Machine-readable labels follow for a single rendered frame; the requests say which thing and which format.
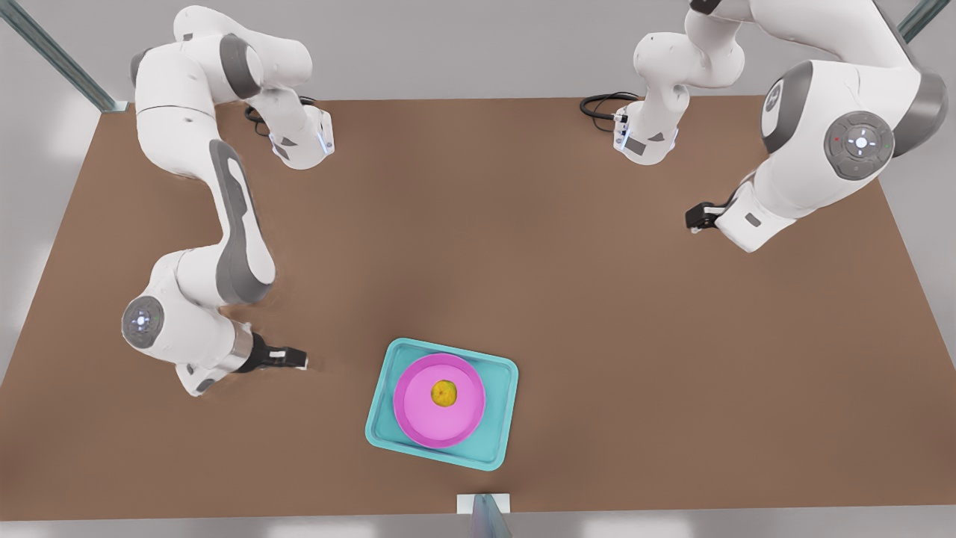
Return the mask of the pink round plate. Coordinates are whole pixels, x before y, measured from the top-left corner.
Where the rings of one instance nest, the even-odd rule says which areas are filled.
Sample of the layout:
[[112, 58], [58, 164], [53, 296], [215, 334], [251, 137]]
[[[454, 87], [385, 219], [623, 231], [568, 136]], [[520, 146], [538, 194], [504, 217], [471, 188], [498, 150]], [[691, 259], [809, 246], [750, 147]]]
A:
[[[431, 401], [434, 382], [450, 380], [458, 391], [453, 406]], [[478, 428], [485, 412], [485, 388], [475, 367], [449, 353], [433, 353], [414, 361], [399, 377], [393, 397], [400, 429], [427, 448], [450, 448]]]

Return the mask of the teal rectangular tray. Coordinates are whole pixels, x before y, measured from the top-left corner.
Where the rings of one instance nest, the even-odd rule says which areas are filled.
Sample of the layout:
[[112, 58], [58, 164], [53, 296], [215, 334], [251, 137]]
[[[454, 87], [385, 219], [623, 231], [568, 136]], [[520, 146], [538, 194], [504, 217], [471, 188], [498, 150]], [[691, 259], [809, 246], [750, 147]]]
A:
[[[434, 449], [413, 442], [400, 429], [393, 397], [400, 375], [414, 361], [441, 352], [461, 357], [475, 367], [485, 388], [485, 412], [478, 428], [464, 442]], [[491, 472], [505, 460], [518, 379], [517, 365], [504, 357], [430, 341], [396, 339], [385, 352], [364, 429], [366, 439], [372, 446], [385, 450]]]

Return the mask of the silver frame post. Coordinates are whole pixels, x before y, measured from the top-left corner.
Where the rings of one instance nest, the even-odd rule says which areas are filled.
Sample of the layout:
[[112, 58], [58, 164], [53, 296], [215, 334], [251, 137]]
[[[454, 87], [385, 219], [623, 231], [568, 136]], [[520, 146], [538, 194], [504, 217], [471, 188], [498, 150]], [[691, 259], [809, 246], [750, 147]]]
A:
[[471, 517], [469, 538], [512, 538], [504, 515], [511, 513], [508, 493], [458, 494], [456, 513]]
[[42, 28], [17, 0], [0, 0], [0, 18], [19, 34], [100, 113], [124, 113], [128, 102], [116, 101]]
[[923, 28], [942, 13], [951, 0], [919, 0], [898, 24], [898, 32], [906, 43], [914, 40]]

